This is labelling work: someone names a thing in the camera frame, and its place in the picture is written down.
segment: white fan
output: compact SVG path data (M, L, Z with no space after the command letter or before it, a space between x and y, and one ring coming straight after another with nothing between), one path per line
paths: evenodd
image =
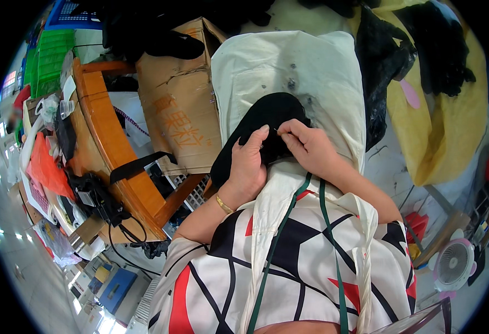
M463 237L463 231L457 229L441 252L430 258L428 267L434 271L434 284L441 292L439 297L454 298L456 290L476 271L474 246Z

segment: yellow fabric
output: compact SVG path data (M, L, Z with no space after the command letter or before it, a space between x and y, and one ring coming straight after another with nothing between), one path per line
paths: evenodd
M428 0L382 0L378 8L373 9L375 14L383 12L391 12L404 7L413 5L419 5L427 2Z
M97 270L96 270L96 273L94 274L94 277L96 277L96 279L102 283L105 283L105 281L107 281L107 277L109 277L109 271L105 268L103 268L103 266L100 266Z
M419 255L421 255L421 250L417 244L408 244L409 257L414 261Z
M383 11L388 3L423 3L419 0L389 0L374 9L381 19L392 23L413 39L391 11ZM356 36L361 19L357 11L348 21ZM484 134L488 112L488 80L484 52L469 30L465 36L469 48L467 68L473 71L476 82L464 82L455 97L439 94L430 116L421 87L419 59L404 78L417 92L421 106L412 108L406 101L400 82L392 80L387 88L387 109L400 143L406 167L416 186L437 184L457 178L468 166Z

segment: woman's right hand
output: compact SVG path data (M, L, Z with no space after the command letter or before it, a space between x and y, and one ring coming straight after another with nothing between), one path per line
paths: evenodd
M322 129L308 128L292 119L282 123L277 134L301 166L313 175L327 180L342 161Z

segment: orange plastic bag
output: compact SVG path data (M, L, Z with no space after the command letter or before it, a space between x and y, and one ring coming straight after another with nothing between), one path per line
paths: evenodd
M74 192L68 185L64 171L57 167L49 155L46 140L42 132L37 133L33 152L31 152L31 175L43 186L57 195L75 200Z

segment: woman's left hand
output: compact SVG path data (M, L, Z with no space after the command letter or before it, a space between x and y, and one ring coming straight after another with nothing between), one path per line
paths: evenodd
M268 137L268 130L268 125L263 125L252 133L246 144L241 146L237 140L232 148L229 179L218 191L221 201L232 210L254 200L265 186L267 169L261 164L259 150Z

